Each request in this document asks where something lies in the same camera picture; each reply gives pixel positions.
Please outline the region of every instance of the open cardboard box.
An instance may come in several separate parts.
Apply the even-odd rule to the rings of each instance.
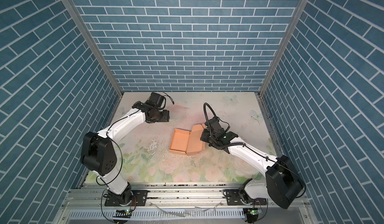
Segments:
[[[200,140],[204,127],[194,125],[191,131],[175,129],[170,142],[169,152],[180,155],[195,155],[205,150],[205,142]]]

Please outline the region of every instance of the blue brick wall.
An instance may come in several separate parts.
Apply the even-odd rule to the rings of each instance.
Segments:
[[[298,0],[73,0],[124,91],[258,91]]]
[[[264,99],[322,223],[384,223],[384,0],[309,0]]]
[[[117,95],[60,0],[0,0],[0,223],[46,223]]]

